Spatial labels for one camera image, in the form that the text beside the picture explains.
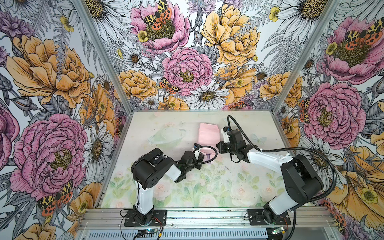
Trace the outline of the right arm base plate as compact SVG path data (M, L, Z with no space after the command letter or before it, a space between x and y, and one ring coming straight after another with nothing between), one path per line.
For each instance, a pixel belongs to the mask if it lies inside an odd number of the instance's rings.
M248 209L243 216L245 221L248 221L251 226L262 225L282 225L288 226L291 224L288 212L284 212L282 215L276 215L267 209Z

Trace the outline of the aluminium front rail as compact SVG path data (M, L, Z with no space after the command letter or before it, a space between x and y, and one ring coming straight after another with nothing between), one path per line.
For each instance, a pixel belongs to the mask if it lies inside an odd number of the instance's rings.
M261 208L168 208L141 226L126 209L89 210L77 240L340 240L324 207L288 212L274 225L256 212Z

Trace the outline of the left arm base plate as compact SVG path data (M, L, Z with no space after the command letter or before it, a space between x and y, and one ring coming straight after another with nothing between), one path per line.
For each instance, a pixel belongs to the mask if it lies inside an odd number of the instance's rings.
M125 227L164 227L167 222L167 210L150 210L146 215L134 209L128 209L123 216Z

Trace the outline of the purple wrapping paper sheet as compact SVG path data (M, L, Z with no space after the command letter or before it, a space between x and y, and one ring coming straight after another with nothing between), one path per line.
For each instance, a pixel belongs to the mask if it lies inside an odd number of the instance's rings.
M220 130L217 125L201 123L198 132L198 144L215 147L220 142Z

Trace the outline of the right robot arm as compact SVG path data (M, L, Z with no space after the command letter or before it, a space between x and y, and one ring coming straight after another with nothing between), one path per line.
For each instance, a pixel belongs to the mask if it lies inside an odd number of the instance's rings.
M279 155L256 150L247 144L239 130L221 130L223 141L217 144L220 154L235 155L240 161L260 165L282 175L285 188L268 201L263 210L265 219L272 219L295 210L314 197L324 184L308 159L303 155Z

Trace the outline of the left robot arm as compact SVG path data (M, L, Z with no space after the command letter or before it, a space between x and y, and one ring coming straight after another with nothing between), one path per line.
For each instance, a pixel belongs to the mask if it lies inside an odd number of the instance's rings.
M195 144L194 150L186 151L178 162L155 148L133 163L131 172L138 185L138 199L135 203L137 213L145 216L153 210L154 187L164 176L180 183L187 178L187 173L202 168L205 156L200 153L200 148L201 145Z

